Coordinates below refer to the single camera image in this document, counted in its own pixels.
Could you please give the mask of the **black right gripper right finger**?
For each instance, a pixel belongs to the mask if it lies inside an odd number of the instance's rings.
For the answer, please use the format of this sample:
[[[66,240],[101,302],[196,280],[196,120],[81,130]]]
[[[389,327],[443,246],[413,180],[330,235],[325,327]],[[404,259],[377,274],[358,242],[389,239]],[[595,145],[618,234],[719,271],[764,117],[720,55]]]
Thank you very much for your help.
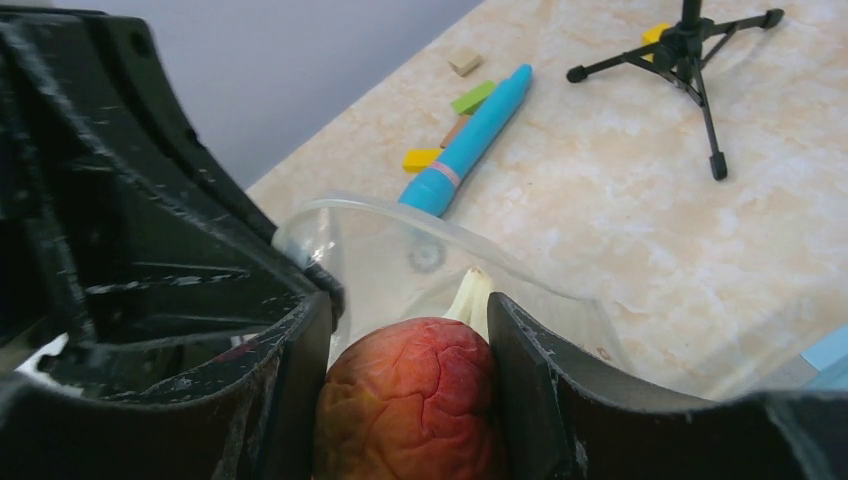
[[[515,479],[843,479],[847,395],[759,391],[713,402],[630,375],[488,300]]]

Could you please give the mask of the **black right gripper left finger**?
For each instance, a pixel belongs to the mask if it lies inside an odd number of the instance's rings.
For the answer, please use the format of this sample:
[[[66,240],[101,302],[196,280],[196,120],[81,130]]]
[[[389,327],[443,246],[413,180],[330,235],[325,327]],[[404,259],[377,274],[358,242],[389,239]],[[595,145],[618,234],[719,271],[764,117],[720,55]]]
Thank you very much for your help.
[[[333,315],[305,298],[246,343],[145,392],[90,399],[1,380],[5,479],[307,479]]]

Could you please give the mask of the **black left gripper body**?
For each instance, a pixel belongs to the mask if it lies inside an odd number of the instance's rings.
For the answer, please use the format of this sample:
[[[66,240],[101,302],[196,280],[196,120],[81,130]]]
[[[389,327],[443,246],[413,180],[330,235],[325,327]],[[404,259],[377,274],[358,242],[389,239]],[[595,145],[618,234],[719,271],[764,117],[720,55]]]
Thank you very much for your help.
[[[341,284],[272,244],[274,223],[201,143],[148,25],[5,6],[1,49],[32,146],[32,204],[58,261],[66,349],[41,368],[94,398],[184,386]]]

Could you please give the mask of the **red orange peach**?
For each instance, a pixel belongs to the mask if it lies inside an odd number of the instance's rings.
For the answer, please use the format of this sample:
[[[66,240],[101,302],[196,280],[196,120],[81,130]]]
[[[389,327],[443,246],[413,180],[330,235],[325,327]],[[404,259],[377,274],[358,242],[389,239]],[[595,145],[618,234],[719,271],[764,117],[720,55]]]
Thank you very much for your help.
[[[487,341],[446,318],[375,330],[328,370],[315,479],[506,479],[497,367]]]

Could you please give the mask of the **clear zip top bag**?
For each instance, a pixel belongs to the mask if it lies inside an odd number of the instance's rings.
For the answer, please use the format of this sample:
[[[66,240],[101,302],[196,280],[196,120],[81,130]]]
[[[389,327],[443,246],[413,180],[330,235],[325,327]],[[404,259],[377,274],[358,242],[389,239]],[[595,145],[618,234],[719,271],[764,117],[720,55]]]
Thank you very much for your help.
[[[639,375],[599,300],[566,293],[488,239],[411,207],[338,192],[301,207],[272,244],[297,265],[321,268],[341,283],[344,307],[331,359],[409,318],[450,318],[486,335],[489,295],[501,292],[546,332],[610,370]]]

